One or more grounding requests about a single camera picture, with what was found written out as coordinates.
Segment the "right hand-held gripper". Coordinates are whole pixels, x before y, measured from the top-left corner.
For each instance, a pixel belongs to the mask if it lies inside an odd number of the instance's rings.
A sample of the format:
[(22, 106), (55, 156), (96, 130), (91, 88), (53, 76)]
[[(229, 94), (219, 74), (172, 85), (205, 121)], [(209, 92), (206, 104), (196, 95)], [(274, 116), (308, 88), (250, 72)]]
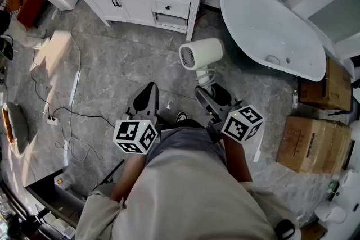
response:
[(264, 116), (253, 105), (238, 101), (217, 83), (211, 85), (211, 92), (212, 96), (201, 86), (195, 88), (196, 99), (212, 117), (206, 129), (213, 141), (217, 142), (221, 135), (227, 135), (241, 144), (252, 139), (262, 126)]

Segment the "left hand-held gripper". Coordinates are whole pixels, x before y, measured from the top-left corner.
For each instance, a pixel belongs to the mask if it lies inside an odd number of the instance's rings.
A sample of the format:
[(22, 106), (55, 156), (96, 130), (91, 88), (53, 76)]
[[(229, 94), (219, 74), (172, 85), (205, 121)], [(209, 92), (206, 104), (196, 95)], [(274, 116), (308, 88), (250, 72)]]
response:
[(148, 154), (159, 140), (158, 109), (157, 84), (150, 82), (140, 87), (130, 96), (125, 112), (116, 121), (112, 142), (124, 153)]

